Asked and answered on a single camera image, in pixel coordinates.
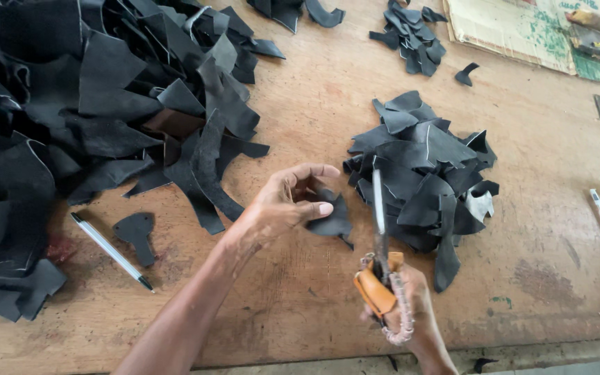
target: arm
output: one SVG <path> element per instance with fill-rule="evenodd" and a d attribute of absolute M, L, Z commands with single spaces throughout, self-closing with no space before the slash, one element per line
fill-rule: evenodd
<path fill-rule="evenodd" d="M 303 164 L 270 177 L 113 374 L 188 373 L 219 307 L 252 255 L 307 220 L 332 212 L 329 203 L 304 200 L 307 189 L 317 192 L 325 187 L 317 176 L 337 177 L 339 171 L 323 164 Z"/>

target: orange leather wrap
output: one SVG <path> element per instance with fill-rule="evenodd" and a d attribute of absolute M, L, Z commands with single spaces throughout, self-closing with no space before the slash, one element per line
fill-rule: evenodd
<path fill-rule="evenodd" d="M 362 299 L 374 311 L 374 314 L 381 318 L 383 314 L 393 310 L 397 299 L 395 295 L 383 286 L 381 282 L 374 276 L 373 269 L 374 261 L 370 261 L 367 267 L 355 274 L 353 283 L 362 295 Z M 404 254 L 401 252 L 392 251 L 388 253 L 388 265 L 391 272 L 399 271 L 402 263 L 404 263 Z"/>

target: left hand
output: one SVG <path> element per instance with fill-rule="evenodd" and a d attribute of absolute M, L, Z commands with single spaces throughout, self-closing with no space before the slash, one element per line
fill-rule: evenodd
<path fill-rule="evenodd" d="M 234 227 L 265 246 L 280 235 L 309 220 L 329 216 L 333 205 L 306 199 L 326 189 L 317 177 L 338 177 L 339 170 L 328 164 L 305 163 L 271 175 Z"/>

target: scissor blade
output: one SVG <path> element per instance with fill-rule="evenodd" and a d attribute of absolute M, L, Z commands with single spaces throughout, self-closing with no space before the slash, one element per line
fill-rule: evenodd
<path fill-rule="evenodd" d="M 372 171 L 372 186 L 374 190 L 374 254 L 376 254 L 377 264 L 381 267 L 381 282 L 383 285 L 389 285 L 388 275 L 388 231 L 386 228 L 385 203 L 383 202 L 383 183 L 381 182 L 381 171 L 374 169 Z"/>

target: pile of leather scraps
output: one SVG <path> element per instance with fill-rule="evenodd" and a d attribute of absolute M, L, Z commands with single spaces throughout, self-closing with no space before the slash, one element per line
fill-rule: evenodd
<path fill-rule="evenodd" d="M 384 42 L 393 51 L 399 47 L 399 55 L 407 61 L 409 74 L 422 73 L 431 77 L 441 64 L 446 49 L 425 22 L 447 22 L 444 15 L 428 7 L 422 11 L 405 9 L 395 0 L 388 1 L 388 10 L 383 12 L 388 22 L 384 33 L 369 32 L 369 38 Z"/>
<path fill-rule="evenodd" d="M 323 27 L 335 27 L 344 21 L 346 12 L 335 8 L 328 13 L 319 0 L 247 0 L 259 13 L 274 19 L 286 26 L 288 30 L 297 32 L 298 18 L 302 16 L 303 4 L 309 13 L 309 19 Z"/>
<path fill-rule="evenodd" d="M 255 53 L 283 58 L 232 8 L 192 0 L 0 3 L 0 315 L 34 319 L 65 277 L 47 260 L 57 198 L 90 202 L 134 175 L 125 196 L 170 182 L 210 233 L 242 209 L 221 189 L 259 115 L 246 101 Z M 200 129 L 219 113 L 218 136 Z"/>
<path fill-rule="evenodd" d="M 485 229 L 499 184 L 484 181 L 480 171 L 497 159 L 486 131 L 461 139 L 450 121 L 437 117 L 418 91 L 385 103 L 373 99 L 380 124 L 355 135 L 343 163 L 362 200 L 373 202 L 372 170 L 381 171 L 388 233 L 418 253 L 437 250 L 434 287 L 444 291 L 460 267 L 454 246 L 463 235 Z"/>

